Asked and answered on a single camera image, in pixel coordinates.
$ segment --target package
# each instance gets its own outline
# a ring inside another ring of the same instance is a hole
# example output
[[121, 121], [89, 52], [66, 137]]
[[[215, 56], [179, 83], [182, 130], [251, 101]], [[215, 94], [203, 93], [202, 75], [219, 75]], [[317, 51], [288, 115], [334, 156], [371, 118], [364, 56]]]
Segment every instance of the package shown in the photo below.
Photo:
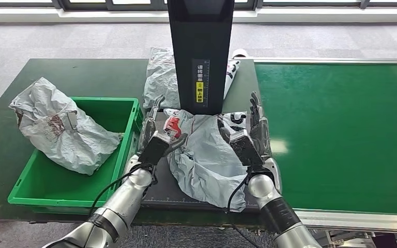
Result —
[[[170, 170], [188, 196], [226, 208], [230, 195], [245, 178], [244, 167], [233, 149], [222, 138], [219, 127], [231, 133], [246, 128], [244, 112], [216, 116], [192, 115], [184, 110], [165, 109], [164, 130], [175, 138], [188, 133], [185, 144], [169, 155]], [[244, 186], [231, 202], [231, 211], [246, 207]]]
[[[224, 96], [226, 98], [240, 61], [230, 59], [227, 63]], [[171, 49], [151, 48], [150, 60], [147, 66], [147, 80], [144, 86], [144, 104], [146, 109], [151, 108], [157, 96], [164, 95], [165, 101], [161, 109], [180, 109], [179, 90], [177, 88], [176, 65]]]
[[109, 132], [45, 78], [10, 103], [22, 134], [66, 169], [92, 175], [112, 154], [123, 134]]

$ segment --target black cable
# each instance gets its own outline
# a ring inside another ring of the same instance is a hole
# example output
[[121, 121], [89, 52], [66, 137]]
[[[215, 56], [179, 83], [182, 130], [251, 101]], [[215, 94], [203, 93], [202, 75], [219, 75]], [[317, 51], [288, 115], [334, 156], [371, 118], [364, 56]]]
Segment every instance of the black cable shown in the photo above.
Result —
[[[247, 171], [247, 175], [246, 177], [244, 177], [243, 181], [240, 183], [240, 185], [238, 185], [238, 187], [235, 188], [235, 190], [232, 192], [231, 196], [229, 197], [229, 200], [227, 201], [227, 210], [225, 211], [226, 213], [230, 213], [231, 212], [231, 201], [232, 198], [234, 198], [234, 195], [237, 193], [237, 191], [239, 189], [241, 189], [241, 187], [243, 186], [243, 184], [245, 184], [247, 182], [247, 180], [250, 177], [250, 173], [251, 173], [251, 169], [249, 169]], [[244, 235], [240, 229], [238, 229], [238, 227], [235, 226], [235, 224], [233, 223], [233, 219], [231, 219], [232, 221], [232, 228], [235, 229], [243, 238], [245, 238], [249, 243], [251, 243], [254, 247], [256, 248], [261, 248], [259, 245], [257, 245], [255, 242], [253, 242], [253, 240], [251, 240], [249, 237], [247, 237], [246, 235]]]
[[135, 168], [133, 168], [132, 170], [130, 170], [129, 173], [121, 176], [120, 178], [116, 179], [115, 181], [111, 182], [109, 185], [107, 185], [107, 187], [105, 187], [97, 196], [97, 198], [95, 198], [94, 203], [92, 204], [92, 207], [89, 210], [89, 214], [87, 215], [87, 218], [89, 219], [92, 216], [92, 212], [95, 209], [95, 205], [97, 204], [98, 200], [100, 199], [100, 197], [106, 192], [106, 190], [108, 190], [111, 186], [117, 184], [118, 182], [120, 182], [121, 180], [123, 180], [124, 178], [130, 176], [133, 172], [137, 171], [138, 169], [144, 167], [145, 164], [140, 164], [138, 166], [136, 166]]
[[244, 179], [242, 180], [242, 182], [240, 183], [240, 185], [238, 185], [238, 186], [235, 188], [235, 190], [232, 192], [231, 196], [229, 197], [229, 201], [227, 201], [227, 210], [226, 210], [226, 213], [229, 213], [229, 212], [231, 211], [231, 201], [232, 201], [232, 198], [234, 198], [234, 196], [235, 196], [235, 194], [237, 193], [237, 191], [238, 191], [239, 189], [241, 189], [241, 187], [247, 182], [247, 179], [249, 178], [249, 176], [250, 176], [250, 173], [247, 172], [246, 177], [244, 177]]

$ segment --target yellow warning label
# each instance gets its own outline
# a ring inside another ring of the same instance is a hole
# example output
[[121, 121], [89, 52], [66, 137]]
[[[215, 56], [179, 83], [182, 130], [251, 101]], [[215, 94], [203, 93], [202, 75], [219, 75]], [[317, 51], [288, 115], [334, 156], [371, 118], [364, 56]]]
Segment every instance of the yellow warning label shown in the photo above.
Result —
[[195, 101], [203, 102], [203, 82], [195, 82]]

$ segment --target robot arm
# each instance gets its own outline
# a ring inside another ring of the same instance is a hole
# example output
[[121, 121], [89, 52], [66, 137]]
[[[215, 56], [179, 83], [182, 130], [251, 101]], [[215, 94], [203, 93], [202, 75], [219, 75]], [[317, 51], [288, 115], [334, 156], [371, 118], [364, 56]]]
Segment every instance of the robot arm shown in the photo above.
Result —
[[279, 248], [321, 248], [281, 195], [281, 176], [271, 157], [267, 118], [255, 92], [251, 102], [250, 134], [242, 130], [230, 135], [228, 142], [247, 167], [249, 193], [255, 198], [267, 229], [278, 234]]
[[156, 99], [144, 120], [137, 154], [128, 161], [121, 186], [89, 219], [63, 238], [43, 248], [112, 248], [127, 233], [149, 186], [156, 184], [156, 165], [180, 147], [187, 135], [170, 143], [170, 137], [156, 131], [155, 119], [164, 97]]

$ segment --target gray carpet floor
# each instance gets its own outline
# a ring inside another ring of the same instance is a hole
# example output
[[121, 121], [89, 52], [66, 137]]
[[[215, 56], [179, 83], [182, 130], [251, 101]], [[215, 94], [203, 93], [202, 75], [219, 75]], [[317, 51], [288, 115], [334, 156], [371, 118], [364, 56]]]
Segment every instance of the gray carpet floor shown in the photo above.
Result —
[[[0, 96], [30, 58], [147, 58], [170, 47], [167, 24], [0, 24]], [[231, 51], [256, 57], [397, 59], [397, 25], [235, 24]], [[41, 247], [75, 224], [0, 222], [0, 247]], [[271, 237], [255, 237], [272, 247]], [[119, 247], [252, 247], [234, 230], [136, 226]]]

